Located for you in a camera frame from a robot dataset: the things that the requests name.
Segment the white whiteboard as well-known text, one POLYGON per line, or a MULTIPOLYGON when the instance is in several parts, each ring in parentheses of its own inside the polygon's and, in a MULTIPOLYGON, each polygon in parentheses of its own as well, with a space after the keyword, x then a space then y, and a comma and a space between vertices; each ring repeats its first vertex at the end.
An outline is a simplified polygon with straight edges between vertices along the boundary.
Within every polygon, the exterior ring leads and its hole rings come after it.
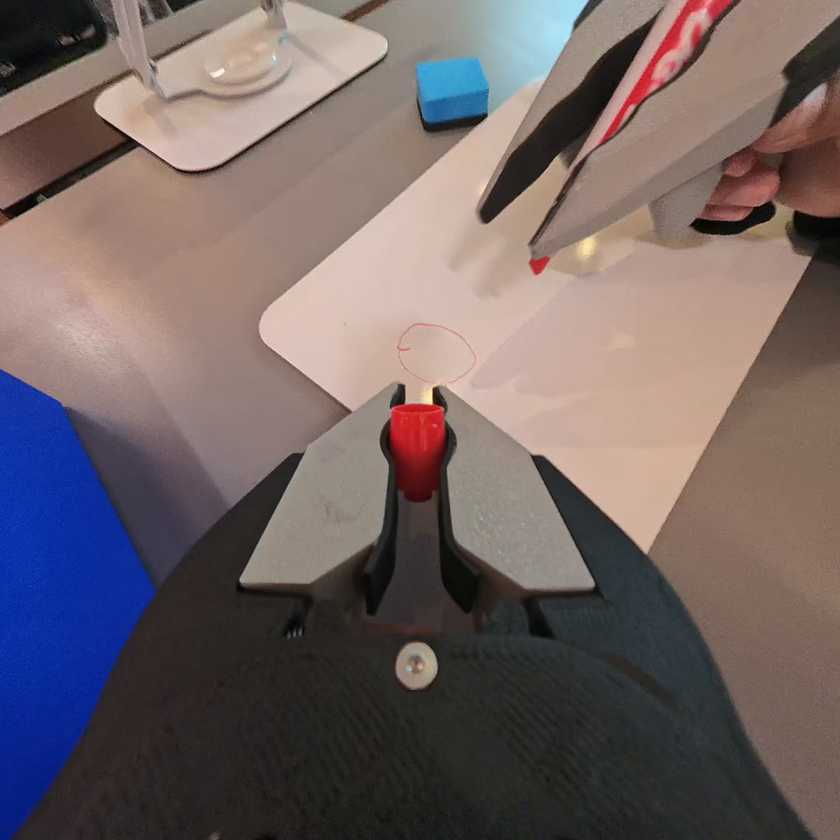
POLYGON ((492 224, 476 204, 541 79, 273 301, 264 343, 353 411, 447 385, 649 549, 810 258, 791 212, 661 245, 645 207, 536 276, 557 161, 492 224))

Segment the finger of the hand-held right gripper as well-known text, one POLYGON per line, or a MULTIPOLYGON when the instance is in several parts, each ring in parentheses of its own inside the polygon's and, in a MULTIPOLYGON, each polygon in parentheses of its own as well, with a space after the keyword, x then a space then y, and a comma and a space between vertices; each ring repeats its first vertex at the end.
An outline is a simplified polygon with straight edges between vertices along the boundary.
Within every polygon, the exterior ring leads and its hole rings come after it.
POLYGON ((478 204, 489 224, 558 158, 570 165, 666 1, 590 1, 478 204))
POLYGON ((838 1, 734 2, 699 54, 574 164, 531 258, 550 259, 644 206, 661 242, 687 239, 725 163, 793 101, 785 68, 838 15, 838 1))

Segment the person's right hand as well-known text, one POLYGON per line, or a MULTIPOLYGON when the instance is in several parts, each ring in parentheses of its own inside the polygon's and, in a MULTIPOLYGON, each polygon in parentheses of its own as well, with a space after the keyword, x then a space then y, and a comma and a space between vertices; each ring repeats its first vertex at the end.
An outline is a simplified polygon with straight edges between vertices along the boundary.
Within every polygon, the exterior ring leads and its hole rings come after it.
POLYGON ((771 202, 809 216, 839 216, 838 75, 731 157, 699 218, 736 223, 771 202))

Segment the blue whiteboard eraser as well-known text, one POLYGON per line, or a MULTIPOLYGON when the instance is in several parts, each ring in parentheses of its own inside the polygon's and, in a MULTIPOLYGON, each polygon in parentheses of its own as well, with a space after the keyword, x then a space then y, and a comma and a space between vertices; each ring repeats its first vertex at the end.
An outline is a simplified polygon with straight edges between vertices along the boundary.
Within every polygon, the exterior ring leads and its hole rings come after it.
POLYGON ((416 104, 428 133, 473 127, 489 112, 489 82, 477 57, 416 64, 416 104))

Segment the white clipboard stand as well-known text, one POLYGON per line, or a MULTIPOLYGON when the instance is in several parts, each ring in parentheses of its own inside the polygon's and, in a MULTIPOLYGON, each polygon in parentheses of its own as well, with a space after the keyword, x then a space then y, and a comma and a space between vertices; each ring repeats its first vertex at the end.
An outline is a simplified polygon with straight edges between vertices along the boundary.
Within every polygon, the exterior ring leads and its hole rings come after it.
POLYGON ((214 170, 373 68, 383 35, 298 2, 256 10, 153 59, 136 2, 112 2, 130 75, 97 115, 179 172, 214 170))

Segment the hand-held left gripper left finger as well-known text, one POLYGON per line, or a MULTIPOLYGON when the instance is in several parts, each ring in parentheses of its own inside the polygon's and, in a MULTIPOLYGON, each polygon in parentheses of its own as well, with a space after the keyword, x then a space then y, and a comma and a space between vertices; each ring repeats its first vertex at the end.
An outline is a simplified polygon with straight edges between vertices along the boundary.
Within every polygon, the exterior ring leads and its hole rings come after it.
POLYGON ((374 616, 396 565, 391 383, 303 453, 239 577, 247 592, 364 606, 374 616))

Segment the red whiteboard marker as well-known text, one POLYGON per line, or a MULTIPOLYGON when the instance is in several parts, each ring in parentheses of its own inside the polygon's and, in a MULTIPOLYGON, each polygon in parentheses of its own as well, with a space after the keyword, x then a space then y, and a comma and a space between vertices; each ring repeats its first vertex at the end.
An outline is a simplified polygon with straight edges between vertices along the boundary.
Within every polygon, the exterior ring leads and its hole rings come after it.
POLYGON ((731 1, 672 1, 665 5, 576 152, 565 186, 588 154, 613 137, 646 98, 678 75, 731 5, 731 1))

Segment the blue plastic bin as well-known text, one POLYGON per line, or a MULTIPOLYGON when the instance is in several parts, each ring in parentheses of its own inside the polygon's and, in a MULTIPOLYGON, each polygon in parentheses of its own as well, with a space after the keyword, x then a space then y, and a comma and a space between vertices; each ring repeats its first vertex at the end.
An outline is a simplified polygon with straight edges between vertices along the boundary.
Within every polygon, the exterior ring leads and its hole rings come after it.
POLYGON ((154 594, 63 405, 1 373, 1 838, 77 746, 154 594))

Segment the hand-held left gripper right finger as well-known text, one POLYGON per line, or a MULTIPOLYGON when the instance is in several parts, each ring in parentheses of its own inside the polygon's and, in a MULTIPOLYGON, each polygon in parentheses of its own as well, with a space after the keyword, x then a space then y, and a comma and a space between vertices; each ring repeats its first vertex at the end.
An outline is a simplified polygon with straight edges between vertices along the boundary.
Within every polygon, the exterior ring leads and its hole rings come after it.
POLYGON ((595 581, 529 451, 443 386, 441 577, 464 613, 588 595, 595 581))

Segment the red marker cap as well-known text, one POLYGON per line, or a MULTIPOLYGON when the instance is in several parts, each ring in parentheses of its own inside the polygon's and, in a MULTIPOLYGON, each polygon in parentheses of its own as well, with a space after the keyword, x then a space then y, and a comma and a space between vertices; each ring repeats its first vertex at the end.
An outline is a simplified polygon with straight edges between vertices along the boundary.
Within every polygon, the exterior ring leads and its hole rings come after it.
POLYGON ((388 436, 397 490, 407 501, 430 501, 439 489, 447 449, 444 408, 425 403, 394 406, 388 436))

